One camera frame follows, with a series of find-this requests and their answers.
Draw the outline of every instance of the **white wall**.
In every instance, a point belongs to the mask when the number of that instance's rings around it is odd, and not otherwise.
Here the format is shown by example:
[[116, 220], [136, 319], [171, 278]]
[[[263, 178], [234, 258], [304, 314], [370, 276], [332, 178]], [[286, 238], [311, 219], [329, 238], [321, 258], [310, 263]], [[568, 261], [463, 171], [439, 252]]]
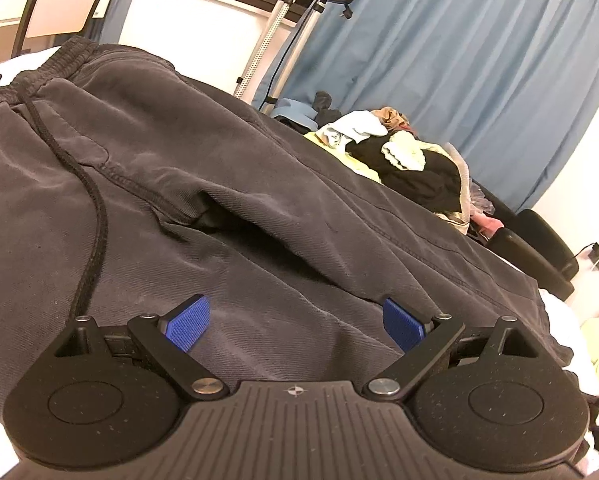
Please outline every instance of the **white wall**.
[[[599, 109], [573, 156], [534, 210], [574, 253], [599, 242]], [[586, 257], [579, 263], [582, 270], [573, 280], [575, 293], [567, 303], [584, 320], [599, 316], [599, 272], [592, 270], [593, 263]]]
[[[183, 75], [233, 92], [266, 25], [266, 13], [231, 1], [132, 0], [121, 44], [140, 47], [172, 62]], [[273, 39], [246, 95], [257, 84], [289, 34], [283, 25]]]

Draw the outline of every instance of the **garment steamer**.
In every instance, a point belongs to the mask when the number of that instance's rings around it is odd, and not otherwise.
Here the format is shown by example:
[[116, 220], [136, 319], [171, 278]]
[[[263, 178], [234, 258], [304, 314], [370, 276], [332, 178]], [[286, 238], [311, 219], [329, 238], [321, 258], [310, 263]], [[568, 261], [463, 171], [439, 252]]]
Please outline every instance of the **garment steamer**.
[[[295, 2], [297, 2], [297, 0], [277, 0], [275, 8], [273, 9], [271, 16], [266, 23], [266, 27], [264, 28], [264, 31], [262, 32], [259, 41], [257, 41], [257, 45], [254, 48], [250, 59], [248, 60], [246, 65], [247, 68], [244, 70], [243, 75], [238, 78], [238, 86], [233, 93], [235, 97], [239, 99], [243, 98], [246, 88], [248, 87], [257, 68], [259, 67], [259, 64], [261, 63], [268, 46], [275, 37], [277, 30], [280, 28], [282, 20], [286, 14], [288, 14], [292, 4]], [[353, 11], [349, 7], [349, 5], [353, 3], [353, 0], [315, 0], [310, 7], [308, 15], [305, 16], [304, 21], [301, 24], [298, 23], [296, 25], [296, 27], [299, 27], [297, 37], [293, 40], [292, 50], [288, 53], [288, 61], [284, 65], [280, 76], [277, 78], [272, 91], [267, 92], [266, 98], [264, 99], [264, 108], [262, 109], [264, 113], [270, 113], [270, 111], [273, 109], [273, 106], [276, 104], [277, 99], [282, 92], [284, 85], [286, 84], [286, 81], [295, 67], [295, 63], [297, 63], [302, 49], [308, 41], [308, 37], [311, 35], [315, 25], [317, 24], [317, 20], [322, 12], [324, 12], [326, 4], [329, 2], [343, 5], [343, 16], [346, 19], [350, 19], [353, 16]]]

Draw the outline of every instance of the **metal screw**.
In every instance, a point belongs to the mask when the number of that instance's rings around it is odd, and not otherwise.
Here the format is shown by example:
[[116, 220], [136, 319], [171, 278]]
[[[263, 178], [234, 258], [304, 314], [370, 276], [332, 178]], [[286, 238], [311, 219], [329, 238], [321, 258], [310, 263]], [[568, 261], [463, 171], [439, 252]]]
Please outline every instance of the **metal screw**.
[[395, 395], [399, 388], [399, 383], [393, 379], [374, 379], [369, 383], [369, 390], [381, 396]]
[[193, 391], [202, 395], [217, 394], [222, 391], [223, 387], [224, 383], [213, 377], [198, 379], [195, 381], [195, 383], [193, 383]]

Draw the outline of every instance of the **pink cloth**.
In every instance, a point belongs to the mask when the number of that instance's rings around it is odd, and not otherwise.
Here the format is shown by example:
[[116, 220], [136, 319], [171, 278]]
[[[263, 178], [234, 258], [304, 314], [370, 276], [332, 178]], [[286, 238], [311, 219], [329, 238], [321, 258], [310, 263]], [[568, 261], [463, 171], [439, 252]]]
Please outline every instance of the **pink cloth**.
[[497, 218], [490, 218], [490, 216], [486, 216], [484, 213], [474, 214], [470, 219], [479, 225], [480, 234], [486, 238], [492, 238], [497, 230], [503, 227], [502, 222]]

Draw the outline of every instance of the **window sill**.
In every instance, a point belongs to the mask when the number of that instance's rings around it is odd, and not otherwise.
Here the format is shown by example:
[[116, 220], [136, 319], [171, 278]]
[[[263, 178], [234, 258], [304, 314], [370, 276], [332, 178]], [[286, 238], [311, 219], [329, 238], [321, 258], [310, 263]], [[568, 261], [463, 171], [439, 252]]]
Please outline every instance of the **window sill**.
[[[211, 0], [211, 1], [220, 3], [227, 7], [234, 7], [236, 9], [246, 10], [246, 12], [249, 12], [251, 14], [256, 14], [257, 16], [263, 16], [265, 18], [268, 18], [271, 15], [271, 13], [268, 12], [267, 10], [259, 9], [258, 7], [254, 7], [252, 5], [248, 5], [243, 2], [238, 2], [237, 0]], [[284, 24], [286, 27], [289, 27], [289, 28], [295, 27], [295, 23], [291, 22], [291, 20], [284, 19], [284, 20], [282, 20], [282, 24]]]

